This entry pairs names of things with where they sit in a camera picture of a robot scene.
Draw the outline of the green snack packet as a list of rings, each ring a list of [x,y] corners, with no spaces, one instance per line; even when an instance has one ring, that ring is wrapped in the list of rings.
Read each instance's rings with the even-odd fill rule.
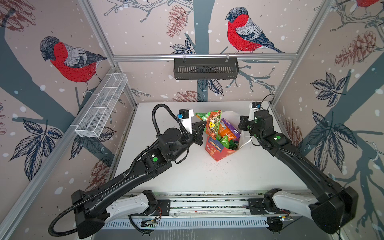
[[[196,117],[201,121],[206,121],[205,133],[212,139],[216,139],[219,134],[222,111],[216,110],[208,113],[196,113]]]

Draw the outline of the red paper gift bag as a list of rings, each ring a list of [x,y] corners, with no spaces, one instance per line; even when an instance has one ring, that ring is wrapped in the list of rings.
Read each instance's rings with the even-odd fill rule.
[[[230,122],[240,132],[241,137],[236,140],[228,141],[227,136],[221,138],[218,134],[216,139],[212,139],[208,136],[205,149],[209,155],[217,162],[232,155],[235,152],[238,152],[241,148],[252,141],[251,136],[241,133],[241,131],[238,129],[240,114],[232,111],[222,112],[221,120],[222,119],[226,119],[228,122]]]

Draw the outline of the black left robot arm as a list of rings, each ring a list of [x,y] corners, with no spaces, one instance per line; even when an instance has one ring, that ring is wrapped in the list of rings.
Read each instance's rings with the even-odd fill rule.
[[[188,153],[192,144],[203,144],[205,121],[190,123],[189,130],[181,119],[176,121],[179,128],[169,128],[161,133],[157,121],[153,120],[156,141],[140,152],[125,172],[94,190],[78,190],[72,194],[73,205],[70,209],[75,213],[76,229],[71,230],[71,234],[77,233],[80,239],[85,239],[118,215],[149,215],[155,211],[158,201],[149,190],[128,198],[122,204],[118,199],[162,174],[173,163],[179,164],[178,158],[183,153]]]

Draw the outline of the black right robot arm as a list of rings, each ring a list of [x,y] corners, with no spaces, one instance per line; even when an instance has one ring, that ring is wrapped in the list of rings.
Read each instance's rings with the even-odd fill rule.
[[[238,128],[255,137],[259,146],[289,167],[313,194],[304,197],[274,188],[264,195],[265,210],[295,212],[312,220],[325,233],[335,234],[356,216],[358,193],[352,187],[342,187],[303,157],[289,138],[274,130],[273,117],[267,110],[253,114],[240,116]]]

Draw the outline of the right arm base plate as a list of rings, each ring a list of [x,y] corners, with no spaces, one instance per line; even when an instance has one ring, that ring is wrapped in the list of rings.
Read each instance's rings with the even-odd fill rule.
[[[251,215],[290,215],[288,210],[277,208],[270,200],[262,198],[248,199],[248,209]]]

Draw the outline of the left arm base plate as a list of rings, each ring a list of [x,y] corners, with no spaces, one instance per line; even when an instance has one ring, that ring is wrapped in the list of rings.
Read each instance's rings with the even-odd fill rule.
[[[144,216],[169,216],[171,210],[170,200],[158,200],[157,205],[150,205],[149,208],[143,213]]]

